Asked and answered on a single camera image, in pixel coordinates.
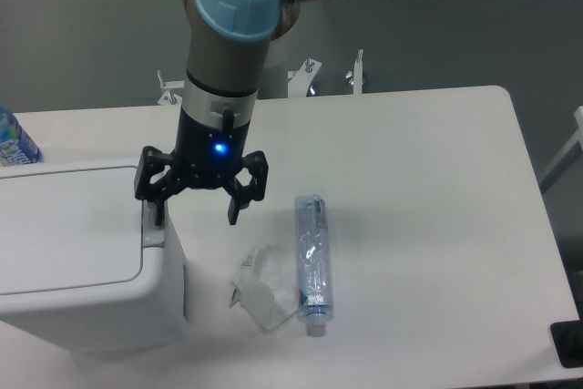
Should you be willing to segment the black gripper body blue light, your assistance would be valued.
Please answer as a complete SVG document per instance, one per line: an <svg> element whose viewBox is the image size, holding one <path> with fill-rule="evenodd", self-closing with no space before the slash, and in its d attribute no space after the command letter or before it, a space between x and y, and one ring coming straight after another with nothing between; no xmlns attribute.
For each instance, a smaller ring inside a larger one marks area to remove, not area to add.
<svg viewBox="0 0 583 389"><path fill-rule="evenodd" d="M176 145L168 171L168 190L243 187L237 175L243 170L242 154L250 122L225 135L179 113Z"/></svg>

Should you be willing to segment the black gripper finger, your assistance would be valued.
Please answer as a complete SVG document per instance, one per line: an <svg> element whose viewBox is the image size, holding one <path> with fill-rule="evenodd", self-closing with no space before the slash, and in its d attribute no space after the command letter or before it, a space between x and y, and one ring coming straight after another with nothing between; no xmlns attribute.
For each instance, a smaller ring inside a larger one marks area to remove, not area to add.
<svg viewBox="0 0 583 389"><path fill-rule="evenodd" d="M250 180L243 185L237 176L247 170ZM269 164L262 150L236 159L235 164L221 177L220 186L229 194L228 221L230 225L237 223L242 210L247 209L252 201L262 201L265 197Z"/></svg>
<svg viewBox="0 0 583 389"><path fill-rule="evenodd" d="M155 207L154 223L161 226L165 218L165 202L187 187L186 171L174 153L164 153L153 146L142 149L134 178L137 200Z"/></svg>

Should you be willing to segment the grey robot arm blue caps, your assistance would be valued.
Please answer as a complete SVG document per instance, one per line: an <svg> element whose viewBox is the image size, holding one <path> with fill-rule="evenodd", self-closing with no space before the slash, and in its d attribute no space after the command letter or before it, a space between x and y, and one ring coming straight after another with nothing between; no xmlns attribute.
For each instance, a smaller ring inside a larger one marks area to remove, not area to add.
<svg viewBox="0 0 583 389"><path fill-rule="evenodd" d="M246 152L268 49L285 9L311 0L180 0L189 54L174 149L143 148L135 196L161 225L167 200L185 189L223 189L228 220L265 196L269 165Z"/></svg>

